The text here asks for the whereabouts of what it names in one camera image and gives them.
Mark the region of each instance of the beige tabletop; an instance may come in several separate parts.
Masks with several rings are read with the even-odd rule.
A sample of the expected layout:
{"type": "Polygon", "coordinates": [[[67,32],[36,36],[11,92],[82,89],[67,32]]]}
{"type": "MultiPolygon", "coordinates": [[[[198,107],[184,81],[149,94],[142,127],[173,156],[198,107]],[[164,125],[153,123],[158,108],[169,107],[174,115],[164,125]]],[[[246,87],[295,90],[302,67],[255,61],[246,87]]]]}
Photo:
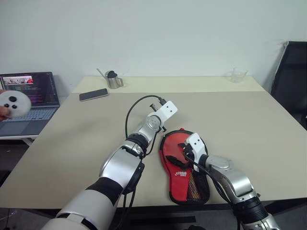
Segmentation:
{"type": "MultiPolygon", "coordinates": [[[[63,207],[97,180],[102,162],[124,139],[128,109],[144,95],[111,93],[80,102],[79,94],[72,93],[0,188],[0,207],[63,207]]],[[[166,122],[167,130],[198,132],[210,154],[232,159],[249,176],[261,200],[307,196],[307,132],[261,87],[159,96],[178,108],[166,122]]],[[[153,102],[158,105],[148,99],[135,107],[128,130],[151,112],[153,102]]],[[[143,161],[134,206],[174,205],[157,152],[160,140],[161,134],[143,161]]],[[[211,188],[208,203],[223,203],[211,188]]]]}

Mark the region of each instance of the clear glass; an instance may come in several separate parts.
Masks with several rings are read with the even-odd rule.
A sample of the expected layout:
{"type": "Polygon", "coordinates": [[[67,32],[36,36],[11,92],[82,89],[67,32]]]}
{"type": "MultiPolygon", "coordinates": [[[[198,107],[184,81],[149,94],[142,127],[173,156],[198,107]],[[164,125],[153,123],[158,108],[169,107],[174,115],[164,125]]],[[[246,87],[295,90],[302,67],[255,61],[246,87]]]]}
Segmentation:
{"type": "Polygon", "coordinates": [[[247,72],[248,72],[247,69],[238,68],[238,67],[234,68],[231,75],[231,82],[240,83],[241,81],[243,81],[247,72]]]}

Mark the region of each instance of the laptop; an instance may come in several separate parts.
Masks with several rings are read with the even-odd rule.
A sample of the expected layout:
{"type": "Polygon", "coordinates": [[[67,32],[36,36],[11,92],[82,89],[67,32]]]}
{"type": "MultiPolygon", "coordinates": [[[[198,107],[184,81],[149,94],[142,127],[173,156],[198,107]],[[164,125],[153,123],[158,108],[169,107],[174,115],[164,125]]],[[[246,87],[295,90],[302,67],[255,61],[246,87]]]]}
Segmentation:
{"type": "Polygon", "coordinates": [[[0,137],[38,135],[59,108],[52,72],[0,74],[5,90],[26,94],[31,111],[21,117],[0,122],[0,137]]]}

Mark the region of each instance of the black smartphone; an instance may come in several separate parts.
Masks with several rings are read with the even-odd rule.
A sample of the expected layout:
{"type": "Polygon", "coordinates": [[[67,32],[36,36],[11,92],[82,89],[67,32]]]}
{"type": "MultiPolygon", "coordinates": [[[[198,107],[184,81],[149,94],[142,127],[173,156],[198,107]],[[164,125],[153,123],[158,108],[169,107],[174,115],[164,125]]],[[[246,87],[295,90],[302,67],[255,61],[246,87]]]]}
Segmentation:
{"type": "Polygon", "coordinates": [[[95,90],[91,92],[81,93],[79,94],[79,99],[80,99],[80,102],[83,102],[83,101],[88,101],[88,100],[95,99],[98,97],[105,97],[108,95],[109,93],[107,92],[107,90],[102,89],[102,90],[95,90]]]}

